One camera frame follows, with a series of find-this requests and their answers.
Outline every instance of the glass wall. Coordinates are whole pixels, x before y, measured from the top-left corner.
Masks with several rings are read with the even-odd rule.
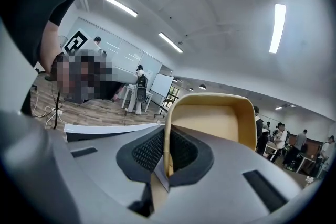
[[[69,31],[68,38],[70,39],[78,29],[82,29],[92,39],[97,36],[101,38],[99,46],[106,51],[107,60],[112,61],[114,66],[135,73],[138,65],[141,64],[144,71],[149,75],[148,88],[151,87],[156,74],[160,71],[161,62],[122,38],[81,18],[75,21]]]

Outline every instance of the fluorescent light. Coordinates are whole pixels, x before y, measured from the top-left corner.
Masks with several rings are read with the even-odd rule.
[[[127,59],[129,59],[129,60],[131,60],[132,62],[134,62],[131,58],[128,58],[128,57],[126,57],[126,56],[124,56],[125,58],[127,58]]]
[[[109,50],[112,50],[112,49],[109,48]],[[115,50],[112,50],[112,51],[115,52],[115,53],[117,53]]]
[[[181,50],[177,45],[174,44],[173,41],[171,41],[164,33],[159,33],[159,36],[162,37],[165,41],[167,41],[175,50],[177,50],[179,53],[182,53],[183,50]]]
[[[274,20],[274,29],[271,46],[269,52],[271,54],[276,54],[280,45],[283,26],[285,24],[286,16],[286,6],[281,4],[275,5],[275,20]]]
[[[112,47],[114,47],[114,48],[116,48],[116,49],[118,49],[118,50],[120,50],[120,48],[118,48],[118,47],[116,47],[116,46],[114,46],[114,45],[112,45],[111,43],[108,43],[108,42],[106,42],[108,45],[111,45]]]
[[[134,57],[136,60],[140,60],[140,58],[135,57],[134,55],[129,54],[130,56]]]
[[[131,14],[133,17],[137,17],[138,13],[136,13],[135,11],[131,10],[130,8],[127,8],[125,5],[121,4],[120,2],[116,1],[116,0],[106,0],[110,3],[112,3],[113,5],[121,8],[122,10],[126,11],[127,13]]]

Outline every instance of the backpack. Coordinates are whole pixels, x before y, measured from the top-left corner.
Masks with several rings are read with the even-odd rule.
[[[136,91],[136,98],[138,99],[138,102],[144,103],[147,97],[147,77],[145,75],[138,77],[136,86],[138,88]]]

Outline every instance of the whiteboard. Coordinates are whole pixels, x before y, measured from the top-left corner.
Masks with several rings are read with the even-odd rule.
[[[157,74],[152,86],[152,91],[158,93],[159,95],[166,97],[170,86],[173,83],[174,77],[165,76]]]

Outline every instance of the wire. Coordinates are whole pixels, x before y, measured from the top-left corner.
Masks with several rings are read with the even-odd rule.
[[[43,117],[46,117],[46,116],[48,116],[49,114],[51,114],[52,113],[52,107],[50,107],[50,106],[46,106],[44,109],[45,109],[45,113],[43,114],[43,115],[41,115],[41,116],[38,116],[38,115],[36,115],[35,114],[35,110],[36,110],[36,108],[37,108],[37,103],[38,103],[38,97],[39,97],[39,94],[38,94],[38,91],[36,90],[36,92],[37,92],[37,100],[36,100],[36,104],[35,104],[35,107],[34,107],[34,109],[33,109],[33,114],[34,114],[34,116],[36,117],[36,118],[43,118]],[[51,111],[47,114],[47,108],[50,108],[51,109]]]
[[[54,113],[54,114],[52,115],[52,117],[51,117],[49,120],[47,120],[45,129],[47,128],[47,124],[48,124],[48,122],[49,122],[55,115],[56,115],[56,113]]]
[[[70,123],[67,123],[67,122],[65,122],[64,120],[62,120],[62,119],[61,119],[61,115],[58,115],[58,117],[59,117],[59,119],[60,119],[61,121],[63,121],[64,123],[66,123],[66,124],[70,124]]]
[[[52,98],[54,99],[54,103],[56,104],[57,100],[55,99],[55,96],[54,96],[53,85],[54,85],[54,84],[51,82],[51,93],[52,93]],[[62,103],[62,101],[60,101],[59,99],[58,99],[58,101],[61,103],[61,106],[59,107],[59,109],[61,109],[61,108],[63,107],[63,103]]]
[[[57,111],[58,111],[58,102],[59,102],[60,94],[61,94],[61,90],[58,90],[57,100],[56,100],[56,109],[55,109],[56,118],[55,118],[54,130],[56,129],[56,126],[57,126],[57,118],[58,118]]]

